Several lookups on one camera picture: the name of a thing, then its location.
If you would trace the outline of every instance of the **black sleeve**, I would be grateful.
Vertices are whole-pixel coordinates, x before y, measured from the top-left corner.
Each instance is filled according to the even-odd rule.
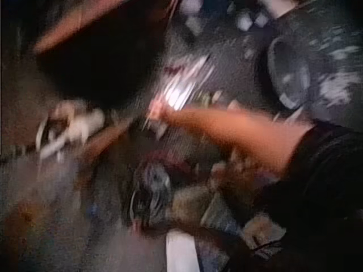
[[[282,226],[316,225],[363,208],[363,135],[317,122],[296,148],[285,176],[259,198]]]

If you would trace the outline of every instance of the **cloth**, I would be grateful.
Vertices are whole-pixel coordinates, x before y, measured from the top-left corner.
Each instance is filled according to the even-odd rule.
[[[312,227],[363,207],[363,135],[317,122],[296,148],[282,180],[260,204],[284,227]]]
[[[360,133],[317,121],[304,135],[284,177],[257,202],[287,230],[283,250],[263,271],[348,271],[359,265],[362,158]]]

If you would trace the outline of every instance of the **person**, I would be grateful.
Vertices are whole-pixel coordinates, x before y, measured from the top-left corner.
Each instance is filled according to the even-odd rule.
[[[149,118],[235,147],[278,175],[279,182],[263,190],[257,205],[286,228],[286,271],[292,269],[286,259],[299,263],[293,271],[322,271],[346,269],[363,256],[357,224],[363,207],[361,133],[322,121],[273,122],[246,109],[175,111],[162,100],[151,102]],[[297,248],[304,258],[291,258]]]

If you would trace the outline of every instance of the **forearm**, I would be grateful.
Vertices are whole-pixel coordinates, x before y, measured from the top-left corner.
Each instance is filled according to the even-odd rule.
[[[248,110],[183,109],[168,112],[164,120],[193,132],[205,133],[221,145],[235,146],[277,174],[284,172],[301,137],[312,128],[310,124],[272,122],[260,113]]]

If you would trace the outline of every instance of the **trash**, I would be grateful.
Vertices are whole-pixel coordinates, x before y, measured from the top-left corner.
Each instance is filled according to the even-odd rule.
[[[40,124],[36,136],[36,149],[40,159],[46,159],[61,150],[68,142],[86,143],[88,138],[104,125],[102,110],[87,112],[82,100],[60,102],[53,112]]]
[[[253,24],[254,23],[247,12],[242,12],[237,16],[237,27],[240,30],[248,31]]]
[[[186,56],[170,63],[164,68],[164,74],[154,99],[162,99],[176,111],[181,110],[187,102],[201,95],[201,86],[210,77],[214,66],[208,64],[209,56],[195,58]],[[157,139],[162,137],[167,125],[146,120],[144,127],[152,128]]]

